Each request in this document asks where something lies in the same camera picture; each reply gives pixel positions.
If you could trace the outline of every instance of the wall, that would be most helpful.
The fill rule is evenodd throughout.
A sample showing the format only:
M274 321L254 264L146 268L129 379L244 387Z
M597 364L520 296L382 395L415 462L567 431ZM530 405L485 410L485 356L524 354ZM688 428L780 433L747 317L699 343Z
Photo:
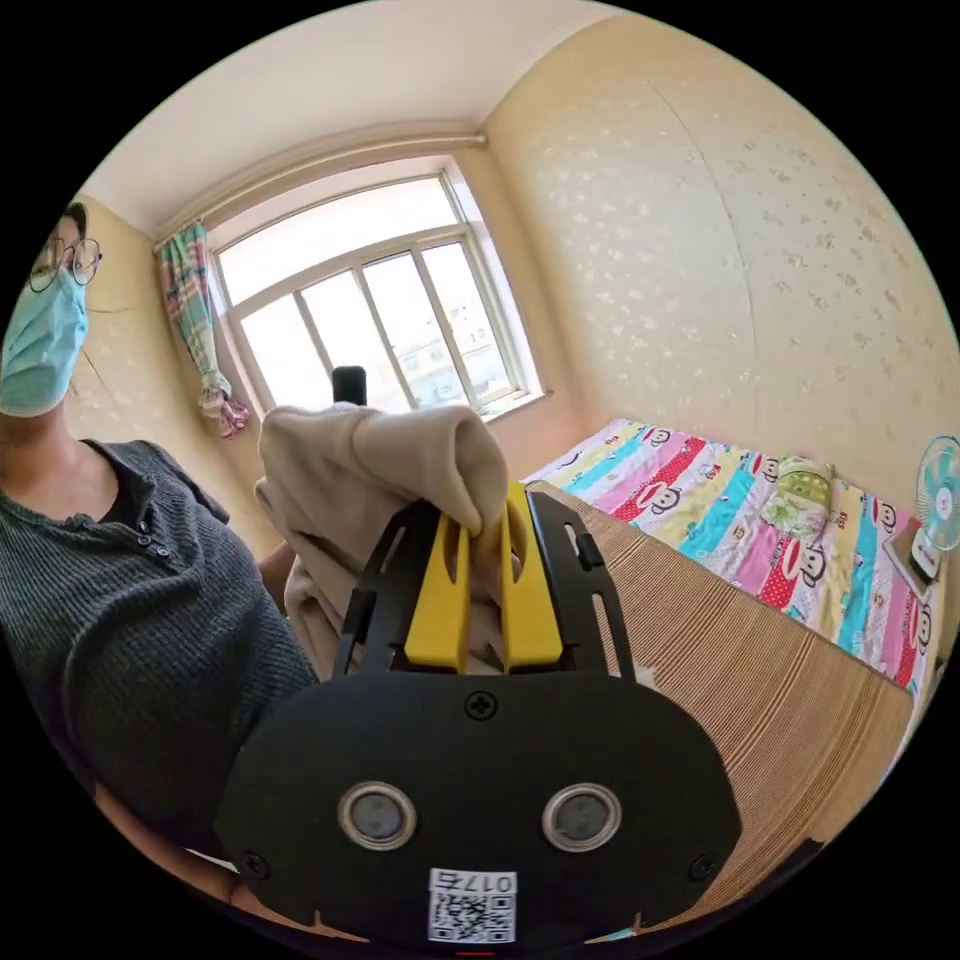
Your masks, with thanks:
M626 15L541 60L486 133L599 412L810 453L913 511L926 444L960 436L960 351L896 212L815 118Z
M88 232L103 263L87 290L90 334L67 398L78 436L143 439L166 448L231 513L259 557L279 537L238 481L215 432L200 417L164 311L149 238L88 197Z

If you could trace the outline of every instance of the curtain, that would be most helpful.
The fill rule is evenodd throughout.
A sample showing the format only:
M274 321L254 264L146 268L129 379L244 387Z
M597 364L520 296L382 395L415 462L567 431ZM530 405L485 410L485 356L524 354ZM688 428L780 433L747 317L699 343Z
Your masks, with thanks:
M200 409L204 416L220 421L221 437L236 436L247 425L250 411L231 400L230 383L217 366L207 232L202 224L187 227L163 245L160 284L170 322L200 373Z

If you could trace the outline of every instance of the qr code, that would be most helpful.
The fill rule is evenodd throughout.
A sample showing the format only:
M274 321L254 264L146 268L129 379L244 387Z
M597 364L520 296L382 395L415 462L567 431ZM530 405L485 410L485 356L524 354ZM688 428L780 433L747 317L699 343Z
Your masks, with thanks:
M513 943L516 875L431 871L429 939L440 943Z

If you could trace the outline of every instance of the blue surgical mask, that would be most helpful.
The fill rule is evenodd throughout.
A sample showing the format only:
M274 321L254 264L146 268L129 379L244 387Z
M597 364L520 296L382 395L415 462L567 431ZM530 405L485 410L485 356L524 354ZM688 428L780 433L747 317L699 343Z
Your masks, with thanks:
M67 395L89 326L85 294L63 269L42 293L24 288L0 355L0 414L40 417Z

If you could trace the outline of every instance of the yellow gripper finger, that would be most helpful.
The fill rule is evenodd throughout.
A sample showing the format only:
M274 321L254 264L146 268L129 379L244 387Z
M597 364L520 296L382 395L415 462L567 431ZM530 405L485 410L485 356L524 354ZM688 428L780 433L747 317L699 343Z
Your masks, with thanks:
M403 652L420 667L455 670L467 665L470 617L470 535L440 515Z
M507 672L554 666L563 643L523 484L510 484L501 524L501 626ZM520 566L516 580L513 553Z

